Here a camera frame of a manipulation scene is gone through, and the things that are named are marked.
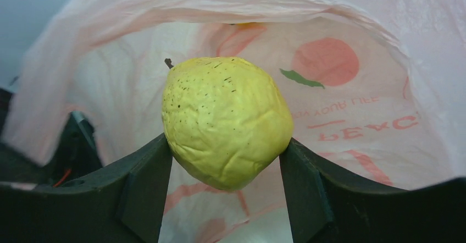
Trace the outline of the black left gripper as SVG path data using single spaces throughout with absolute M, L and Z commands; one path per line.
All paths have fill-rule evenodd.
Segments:
M 51 160 L 40 166 L 18 148 L 1 140 L 1 188 L 96 187 L 91 173 L 102 168 L 94 128 L 77 112 L 69 114 Z

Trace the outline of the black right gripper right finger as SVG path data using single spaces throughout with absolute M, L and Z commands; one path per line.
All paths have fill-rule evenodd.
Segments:
M 465 178 L 408 191 L 291 140 L 280 169 L 294 242 L 465 242 Z

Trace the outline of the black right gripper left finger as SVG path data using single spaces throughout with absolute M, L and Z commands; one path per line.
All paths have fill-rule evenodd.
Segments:
M 1 187 L 1 242 L 157 242 L 172 155 L 164 135 L 60 187 Z

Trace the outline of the yellow fake pear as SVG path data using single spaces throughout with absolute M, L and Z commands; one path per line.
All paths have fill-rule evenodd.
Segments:
M 191 176 L 218 190 L 240 190 L 286 150 L 292 115 L 264 70 L 238 57 L 165 62 L 164 133 Z

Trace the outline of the pink plastic bag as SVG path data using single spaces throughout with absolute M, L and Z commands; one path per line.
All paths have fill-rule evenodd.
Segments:
M 2 140 L 44 166 L 77 111 L 103 168 L 165 136 L 165 61 L 201 57 L 264 70 L 291 140 L 357 175 L 408 191 L 465 178 L 465 0 L 70 0 L 24 58 Z M 294 242 L 282 153 L 224 191 L 170 152 L 157 242 Z

